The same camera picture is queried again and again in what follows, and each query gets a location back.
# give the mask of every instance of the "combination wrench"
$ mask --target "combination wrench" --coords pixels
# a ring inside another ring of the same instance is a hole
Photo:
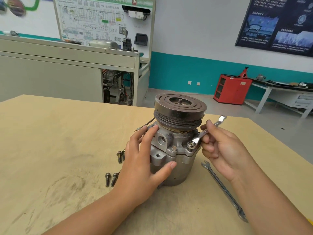
[[[244,211],[242,210],[241,206],[237,203],[237,201],[234,199],[234,197],[231,195],[231,193],[228,191],[228,189],[224,186],[224,184],[221,182],[221,180],[217,177],[217,175],[214,173],[214,171],[211,168],[211,165],[209,162],[204,161],[201,162],[201,166],[203,166],[205,169],[209,171],[211,176],[213,176],[214,180],[218,183],[218,185],[221,187],[227,198],[232,202],[234,205],[235,209],[237,210],[238,216],[246,223],[248,223],[248,220],[245,216]]]

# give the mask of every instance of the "table leg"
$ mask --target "table leg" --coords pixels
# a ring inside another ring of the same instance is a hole
[[[262,110],[262,108],[263,108],[263,106],[264,106],[266,100],[268,99],[268,96],[269,96],[269,94],[271,93],[271,91],[272,91],[272,88],[271,88],[271,87],[268,87],[268,88],[266,89],[266,91],[265,91],[265,93],[264,93],[264,95],[263,95],[263,97],[262,97],[262,100],[260,101],[258,107],[256,108],[256,111],[255,111],[256,114],[259,114],[260,111]]]
[[[311,105],[309,105],[309,107],[303,112],[301,119],[305,119],[310,114],[312,109],[313,109],[313,103],[311,103]]]

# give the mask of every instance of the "round hole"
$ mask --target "round hole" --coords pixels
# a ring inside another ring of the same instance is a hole
[[[165,143],[166,143],[166,140],[163,136],[159,136],[157,138],[157,140],[159,141],[159,144],[161,144],[161,145],[165,145]]]

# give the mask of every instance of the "person's right hand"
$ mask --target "person's right hand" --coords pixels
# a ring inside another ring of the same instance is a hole
[[[256,164],[235,134],[216,127],[211,120],[201,129],[207,129],[210,133],[202,138],[203,155],[229,182],[240,176],[247,167]]]

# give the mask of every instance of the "round picture on wall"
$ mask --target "round picture on wall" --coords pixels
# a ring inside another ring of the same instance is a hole
[[[10,11],[18,16],[23,17],[26,14],[25,6],[20,0],[8,0],[7,4],[10,8]]]
[[[4,0],[0,0],[0,14],[5,13],[7,10],[7,7],[5,6]]]

